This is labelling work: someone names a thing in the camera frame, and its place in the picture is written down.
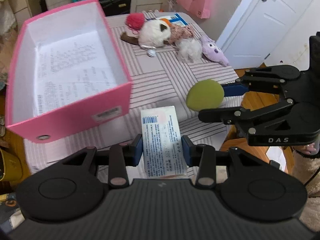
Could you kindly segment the person's right hand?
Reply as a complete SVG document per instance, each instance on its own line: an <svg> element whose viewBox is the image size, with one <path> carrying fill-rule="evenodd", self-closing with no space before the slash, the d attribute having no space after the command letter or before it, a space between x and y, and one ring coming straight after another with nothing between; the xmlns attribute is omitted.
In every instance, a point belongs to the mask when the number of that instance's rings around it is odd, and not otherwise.
<svg viewBox="0 0 320 240"><path fill-rule="evenodd" d="M304 155L316 155L318 153L314 142L308 145L293 146L293 149Z"/></svg>

